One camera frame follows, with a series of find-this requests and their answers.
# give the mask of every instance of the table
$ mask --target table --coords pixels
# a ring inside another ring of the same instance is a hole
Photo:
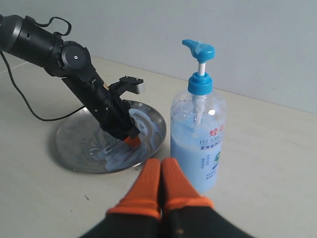
[[[187,82],[99,58],[93,64],[107,84],[124,75],[145,80],[143,94],[123,97],[163,115],[167,137],[155,157],[168,157],[170,105]],[[13,76],[42,117],[81,106],[60,79],[37,66],[22,64]],[[228,104],[225,138],[217,183],[205,195],[217,212],[259,238],[315,237],[317,116],[221,93]],[[0,73],[0,111],[1,237],[78,237],[125,195],[140,172],[89,175],[59,166],[49,142],[61,122],[35,119],[6,72]]]

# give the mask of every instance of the metal plate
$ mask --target metal plate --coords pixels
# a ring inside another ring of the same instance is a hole
[[[166,122],[154,108],[135,101],[130,115],[141,131],[142,144],[132,149],[102,131],[84,108],[59,126],[54,138],[57,160],[68,169],[91,174],[114,173],[137,166],[151,157],[166,137]]]

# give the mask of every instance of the white wall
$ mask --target white wall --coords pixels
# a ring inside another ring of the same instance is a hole
[[[316,0],[0,2],[3,15],[67,18],[71,39],[95,56],[185,80],[197,63],[181,41],[212,44],[215,88],[315,114],[316,9]]]

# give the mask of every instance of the blue pump cap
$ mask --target blue pump cap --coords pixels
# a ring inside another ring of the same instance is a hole
[[[193,40],[183,40],[183,45],[190,48],[192,56],[197,59],[199,63],[206,63],[206,61],[214,58],[214,47],[208,44]]]
[[[192,56],[197,59],[199,65],[205,64],[206,61],[214,58],[214,47],[193,40],[183,40],[183,45],[186,45],[191,50]],[[212,78],[209,74],[200,70],[200,73],[194,73],[188,81],[188,92],[194,95],[207,95],[212,92]]]

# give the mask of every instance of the hand soap bottle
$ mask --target hand soap bottle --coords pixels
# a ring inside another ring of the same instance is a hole
[[[192,40],[183,40],[198,61],[198,72],[188,81],[187,90],[173,99],[171,106],[171,157],[174,157],[194,188],[203,193],[213,187],[226,119],[226,103],[212,89],[205,73],[214,48]]]

